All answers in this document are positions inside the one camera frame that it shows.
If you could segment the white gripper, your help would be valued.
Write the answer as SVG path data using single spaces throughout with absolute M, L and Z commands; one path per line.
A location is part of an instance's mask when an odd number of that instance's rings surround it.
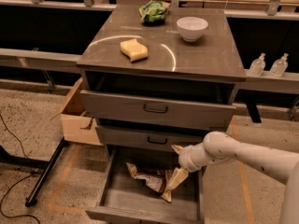
M 174 170 L 166 186 L 169 190 L 174 190 L 189 176 L 189 173 L 206 166 L 206 152 L 202 145 L 187 147 L 172 145 L 171 148 L 178 154 L 178 163 L 181 167 Z

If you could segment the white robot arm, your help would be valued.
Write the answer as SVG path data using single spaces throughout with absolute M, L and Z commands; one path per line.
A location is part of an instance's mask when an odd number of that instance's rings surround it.
M 235 159 L 286 186 L 279 224 L 299 224 L 298 153 L 242 143 L 220 132 L 208 133 L 200 144 L 172 148 L 178 154 L 180 167 L 174 170 L 167 189 L 175 189 L 189 173 L 204 166 Z

